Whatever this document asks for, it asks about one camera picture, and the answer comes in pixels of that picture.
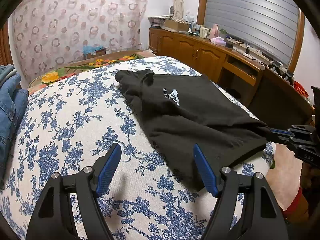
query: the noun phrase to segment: red flower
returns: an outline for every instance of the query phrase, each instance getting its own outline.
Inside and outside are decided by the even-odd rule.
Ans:
[[[71,74],[68,74],[66,76],[61,77],[61,79],[66,79],[66,78],[74,76],[74,75],[75,75],[75,73],[71,73]]]

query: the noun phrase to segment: blind slat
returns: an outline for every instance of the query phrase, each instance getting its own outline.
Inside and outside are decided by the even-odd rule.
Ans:
[[[292,0],[207,0],[204,21],[208,27],[218,24],[288,64],[298,7]]]

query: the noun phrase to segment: red plastic basket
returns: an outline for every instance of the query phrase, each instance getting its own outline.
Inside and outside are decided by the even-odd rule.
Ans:
[[[305,89],[303,88],[303,86],[302,86],[299,82],[297,82],[297,81],[294,82],[294,89],[297,90],[298,93],[301,94],[301,95],[303,95],[305,98],[308,98],[308,97],[309,97],[309,95],[308,95],[308,93],[306,92],[306,90],[305,90]]]

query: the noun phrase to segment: bedspread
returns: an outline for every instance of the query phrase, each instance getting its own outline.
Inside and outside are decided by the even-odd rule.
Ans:
[[[92,165],[117,142],[122,157],[108,191],[98,199],[114,239],[199,239],[216,203],[205,189],[193,192],[148,142],[132,109],[117,89],[118,70],[150,68],[159,74],[200,75],[169,57],[151,57],[100,67],[61,80],[29,97],[10,152],[0,210],[26,237],[34,206],[49,176],[74,174]],[[244,106],[226,93],[232,102]],[[236,166],[238,173],[267,174],[275,144]],[[76,194],[72,208],[80,238],[86,239]],[[241,216],[238,195],[232,225]]]

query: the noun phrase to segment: cardboard box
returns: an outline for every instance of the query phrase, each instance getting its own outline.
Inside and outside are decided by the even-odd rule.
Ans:
[[[164,26],[177,31],[186,31],[186,32],[189,30],[189,27],[190,27],[189,24],[178,23],[173,20],[166,20],[164,23]]]
[[[94,57],[100,57],[105,54],[106,54],[106,48],[103,48],[100,50],[96,50],[95,52],[87,53],[87,55],[85,55],[85,58],[90,59],[90,58],[94,58]]]

